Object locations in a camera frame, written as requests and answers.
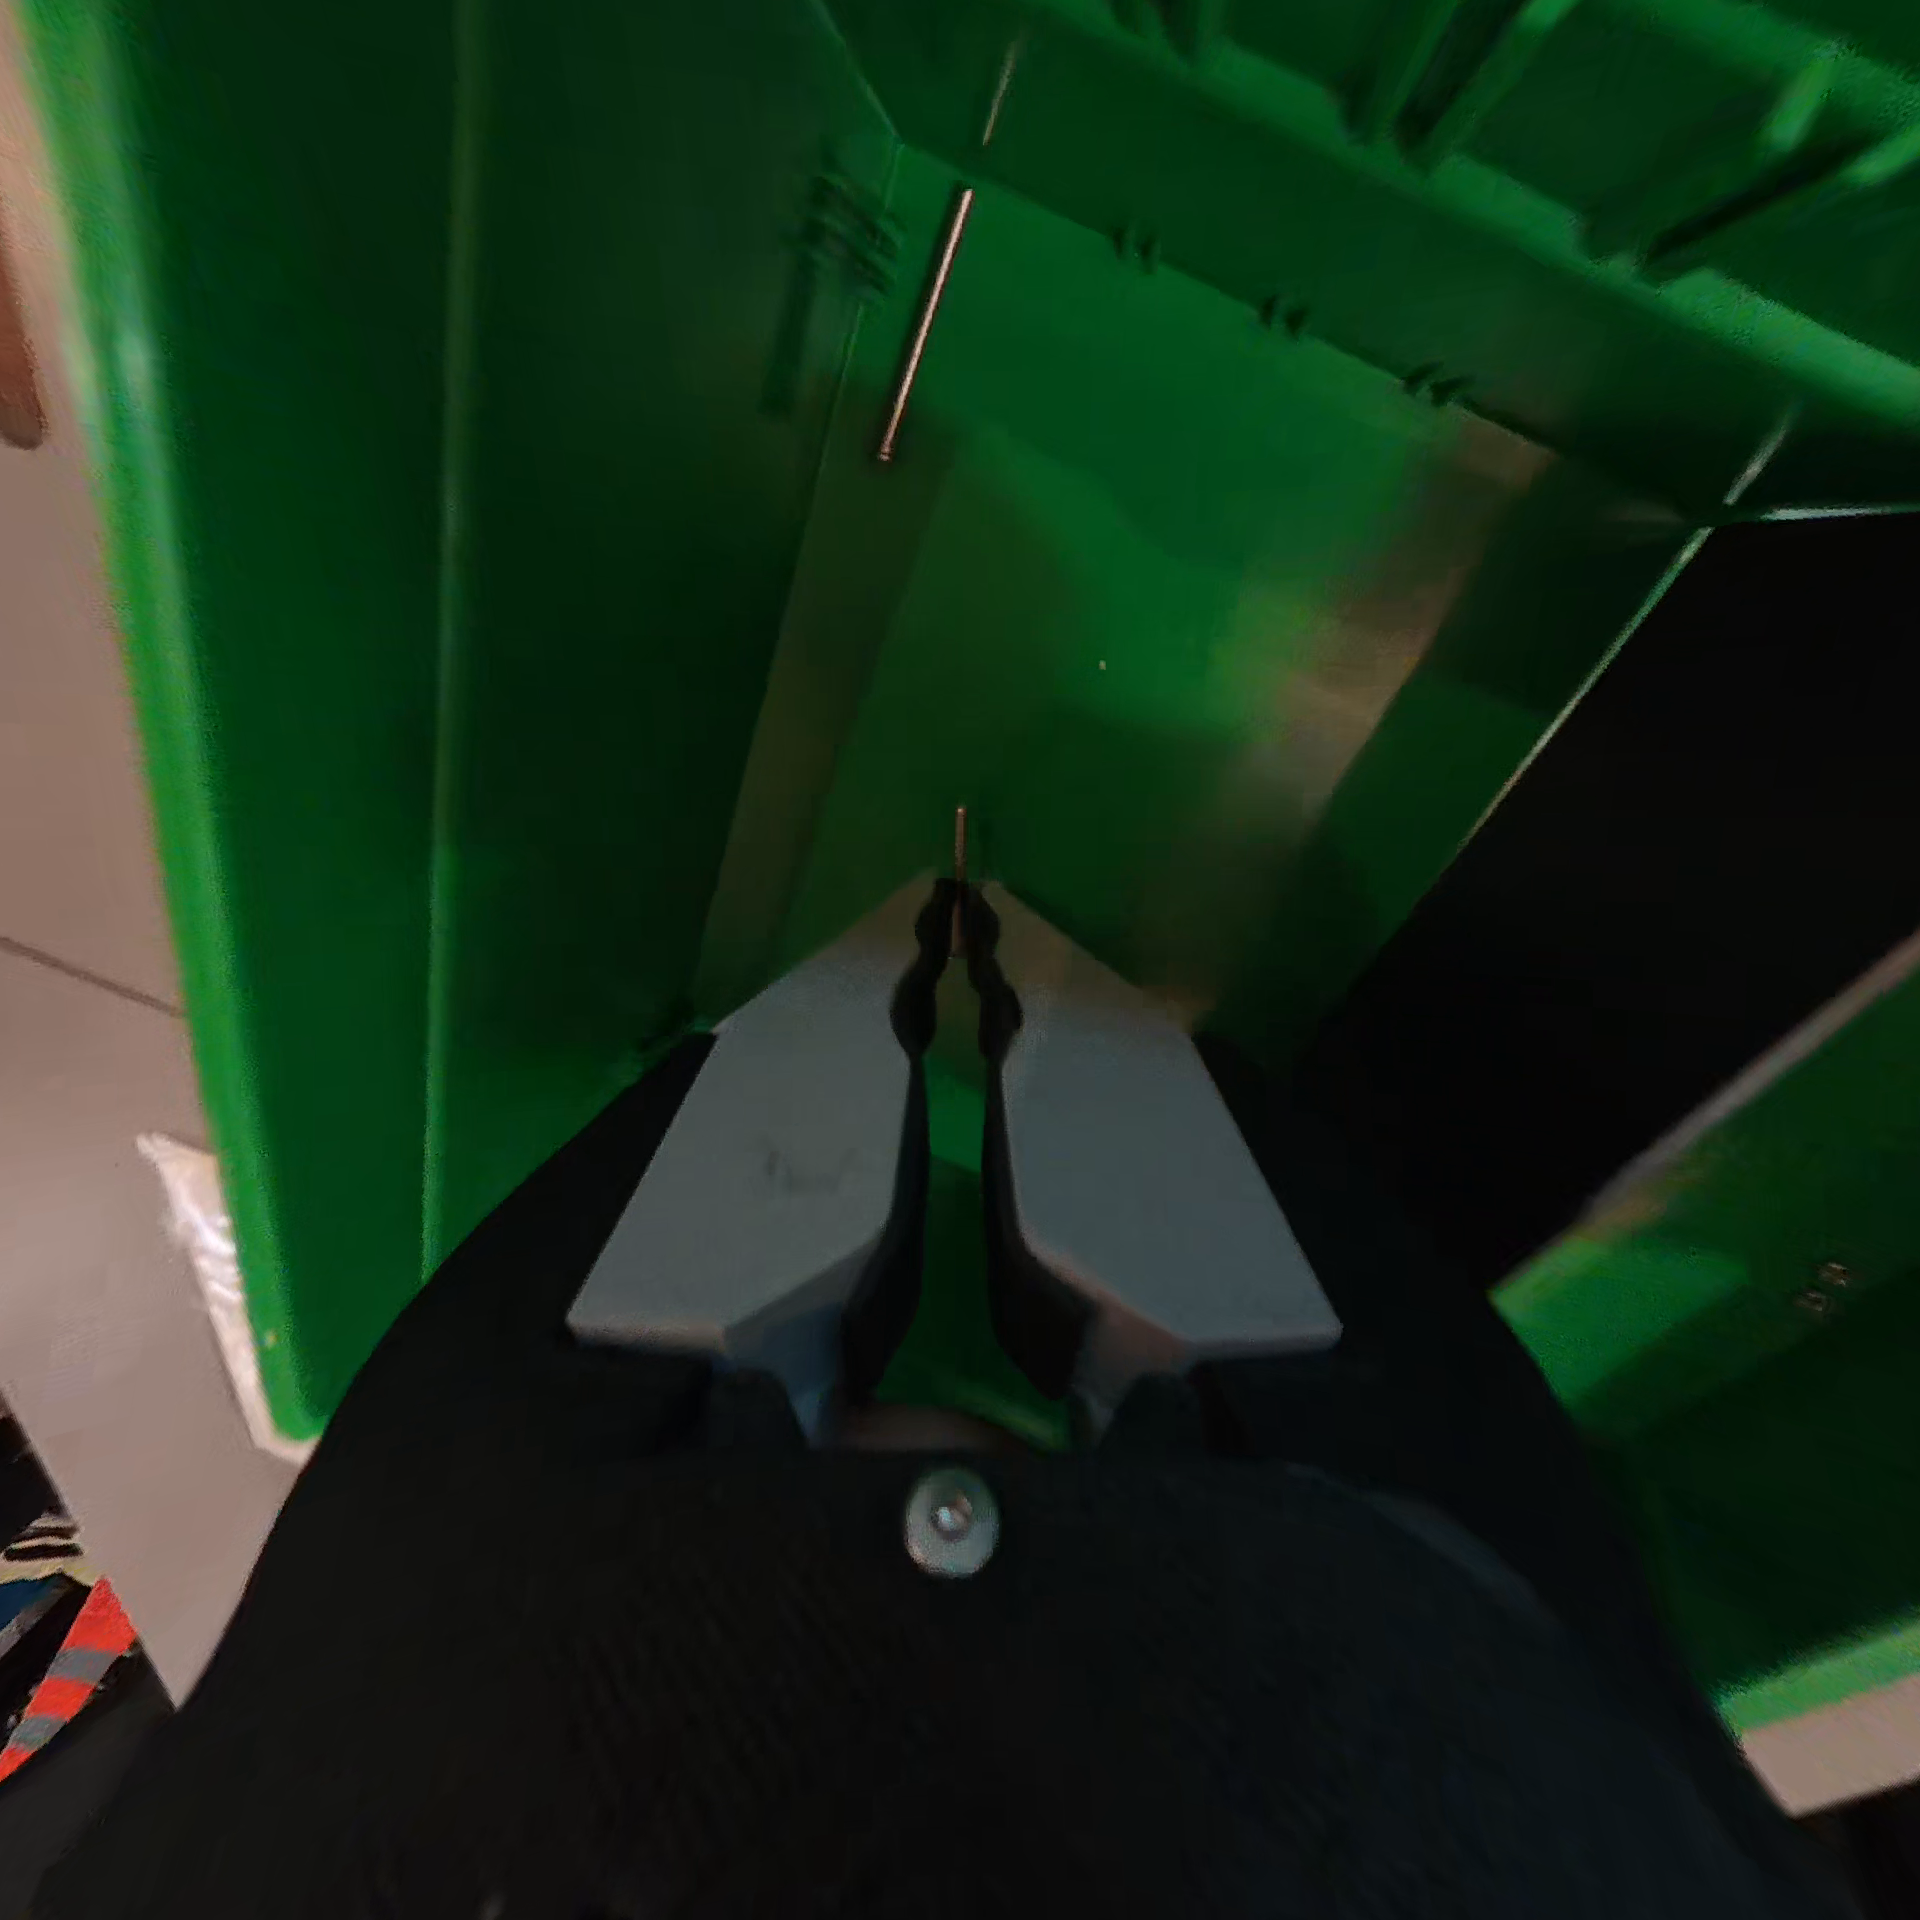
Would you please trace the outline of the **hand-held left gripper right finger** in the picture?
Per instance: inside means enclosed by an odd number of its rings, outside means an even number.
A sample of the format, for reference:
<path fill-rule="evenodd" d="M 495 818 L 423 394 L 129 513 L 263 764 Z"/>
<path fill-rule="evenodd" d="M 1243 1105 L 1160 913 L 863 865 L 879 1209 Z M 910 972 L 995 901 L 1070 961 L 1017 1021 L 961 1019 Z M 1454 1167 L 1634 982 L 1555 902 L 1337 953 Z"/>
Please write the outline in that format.
<path fill-rule="evenodd" d="M 1187 1021 L 998 883 L 966 902 L 999 1343 L 1106 1427 L 1139 1381 L 1342 1324 Z"/>

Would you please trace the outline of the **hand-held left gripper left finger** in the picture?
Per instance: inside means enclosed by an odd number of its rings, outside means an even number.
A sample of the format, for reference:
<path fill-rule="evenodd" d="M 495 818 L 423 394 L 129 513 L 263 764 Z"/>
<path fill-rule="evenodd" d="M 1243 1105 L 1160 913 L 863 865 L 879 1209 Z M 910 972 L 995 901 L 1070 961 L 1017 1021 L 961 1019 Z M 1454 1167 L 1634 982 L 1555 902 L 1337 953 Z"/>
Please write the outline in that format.
<path fill-rule="evenodd" d="M 953 887 L 919 878 L 712 1035 L 568 1327 L 780 1381 L 811 1442 L 921 1303 L 926 1055 Z"/>

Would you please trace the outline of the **green plastic bin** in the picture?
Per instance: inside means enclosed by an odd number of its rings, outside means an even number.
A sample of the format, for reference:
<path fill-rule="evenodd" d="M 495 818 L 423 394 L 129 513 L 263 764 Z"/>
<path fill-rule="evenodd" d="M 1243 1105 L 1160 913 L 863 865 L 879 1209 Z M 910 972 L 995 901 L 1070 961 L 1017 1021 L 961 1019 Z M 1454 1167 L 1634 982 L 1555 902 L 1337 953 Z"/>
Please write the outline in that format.
<path fill-rule="evenodd" d="M 6 11 L 303 1442 L 959 804 L 1303 1095 L 1711 535 L 1915 513 L 1915 5 Z M 1062 1436 L 961 1292 L 966 1026 L 926 1091 L 890 1386 Z M 1915 932 L 1490 1292 L 1742 1734 L 1915 1675 Z"/>

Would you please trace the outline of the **white crinkled plastic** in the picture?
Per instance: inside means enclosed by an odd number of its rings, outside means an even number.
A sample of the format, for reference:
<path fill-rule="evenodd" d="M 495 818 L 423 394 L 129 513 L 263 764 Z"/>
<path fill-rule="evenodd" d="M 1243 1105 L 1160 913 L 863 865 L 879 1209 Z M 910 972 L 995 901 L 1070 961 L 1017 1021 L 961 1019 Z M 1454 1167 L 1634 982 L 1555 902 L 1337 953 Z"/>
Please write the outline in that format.
<path fill-rule="evenodd" d="M 270 1409 L 219 1161 L 207 1148 L 158 1133 L 137 1137 L 135 1150 L 158 1178 L 166 1227 L 195 1275 L 231 1401 L 254 1450 L 300 1469 L 311 1444 L 281 1428 Z"/>

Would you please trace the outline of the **black bin divider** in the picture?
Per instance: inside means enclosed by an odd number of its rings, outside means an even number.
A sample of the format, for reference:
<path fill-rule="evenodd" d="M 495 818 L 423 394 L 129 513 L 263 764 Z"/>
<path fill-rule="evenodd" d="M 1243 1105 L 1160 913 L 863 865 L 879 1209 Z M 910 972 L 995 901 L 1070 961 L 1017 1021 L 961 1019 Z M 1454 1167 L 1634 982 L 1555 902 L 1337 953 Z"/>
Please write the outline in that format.
<path fill-rule="evenodd" d="M 1915 513 L 1711 535 L 1298 1078 L 1490 1289 L 1915 932 Z"/>

